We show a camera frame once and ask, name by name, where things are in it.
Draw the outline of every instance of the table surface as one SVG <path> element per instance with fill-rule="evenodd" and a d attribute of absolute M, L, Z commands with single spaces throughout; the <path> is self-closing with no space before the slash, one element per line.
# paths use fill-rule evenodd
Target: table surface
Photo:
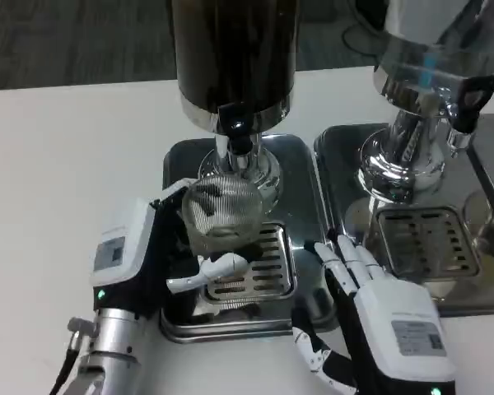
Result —
<path fill-rule="evenodd" d="M 494 98 L 485 112 L 494 113 Z M 371 67 L 301 72 L 293 110 L 273 131 L 311 146 L 334 124 L 393 114 Z M 175 81 L 0 91 L 0 393 L 49 391 L 68 319 L 92 317 L 89 272 L 107 219 L 157 196 L 172 145 L 206 136 L 184 117 Z M 494 316 L 444 325 L 458 394 L 494 393 Z M 344 348 L 339 332 L 324 338 Z M 329 393 L 289 337 L 154 342 L 161 363 L 143 393 Z"/>

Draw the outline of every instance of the slotted grate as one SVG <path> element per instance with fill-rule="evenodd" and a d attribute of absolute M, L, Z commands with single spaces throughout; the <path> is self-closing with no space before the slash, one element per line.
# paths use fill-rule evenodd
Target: slotted grate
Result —
<path fill-rule="evenodd" d="M 452 209 L 387 209 L 377 219 L 398 277 L 432 280 L 478 274 L 476 255 Z"/>
<path fill-rule="evenodd" d="M 286 232 L 278 224 L 262 226 L 260 260 L 241 276 L 222 277 L 207 286 L 206 297 L 227 303 L 232 300 L 267 300 L 290 294 L 294 283 Z"/>

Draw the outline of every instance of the drip tray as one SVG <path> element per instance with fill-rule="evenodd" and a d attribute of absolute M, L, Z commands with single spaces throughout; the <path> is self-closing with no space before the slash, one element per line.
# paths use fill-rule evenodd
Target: drip tray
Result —
<path fill-rule="evenodd" d="M 334 327 L 333 300 L 322 266 L 303 249 L 306 240 L 325 242 L 327 233 L 311 152 L 296 136 L 267 135 L 262 141 L 280 164 L 283 185 L 260 232 L 264 255 L 246 273 L 174 295 L 161 311 L 160 322 L 161 331 L 174 342 L 290 334 L 296 304 L 308 309 L 317 331 Z M 196 178 L 214 147 L 213 139 L 173 146 L 165 157 L 163 186 Z"/>
<path fill-rule="evenodd" d="M 487 201 L 473 162 L 467 155 L 447 156 L 439 188 L 412 205 L 385 204 L 374 211 L 376 201 L 357 178 L 359 153 L 384 127 L 332 127 L 315 141 L 328 223 L 366 242 L 398 277 L 425 286 L 442 315 L 494 313 L 494 230 L 485 240 Z M 478 129 L 478 140 L 494 156 L 494 118 L 483 116 Z M 442 152 L 448 151 L 445 137 L 445 130 L 436 136 Z"/>
<path fill-rule="evenodd" d="M 452 209 L 383 210 L 377 221 L 396 276 L 443 281 L 479 273 L 476 255 Z"/>
<path fill-rule="evenodd" d="M 223 277 L 207 287 L 211 303 L 262 301 L 289 295 L 294 287 L 287 237 L 281 225 L 264 224 L 258 241 L 263 256 L 241 276 Z"/>

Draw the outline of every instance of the gray carpet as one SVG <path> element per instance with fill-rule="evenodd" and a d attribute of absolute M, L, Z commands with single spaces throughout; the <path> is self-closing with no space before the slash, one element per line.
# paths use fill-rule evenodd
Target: gray carpet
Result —
<path fill-rule="evenodd" d="M 302 1 L 299 70 L 371 65 L 378 46 L 347 0 Z M 174 78 L 165 0 L 0 0 L 0 89 Z"/>

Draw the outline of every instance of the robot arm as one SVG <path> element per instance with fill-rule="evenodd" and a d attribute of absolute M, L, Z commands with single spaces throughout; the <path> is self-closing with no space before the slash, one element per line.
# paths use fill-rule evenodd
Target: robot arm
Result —
<path fill-rule="evenodd" d="M 64 394 L 133 395 L 144 359 L 147 321 L 167 298 L 246 270 L 262 256 L 257 245 L 208 258 L 192 255 L 179 209 L 193 182 L 178 181 L 150 204 L 138 200 L 124 221 L 103 234 L 91 275 L 95 322 L 70 321 L 68 357 L 50 395 L 66 381 L 84 337 L 90 338 L 88 353 Z M 220 191 L 209 188 L 201 193 Z"/>
<path fill-rule="evenodd" d="M 344 263 L 324 244 L 305 249 L 322 261 L 351 360 L 330 350 L 295 308 L 295 343 L 311 371 L 342 394 L 453 394 L 454 366 L 427 290 L 385 273 L 346 236 L 336 242 Z"/>

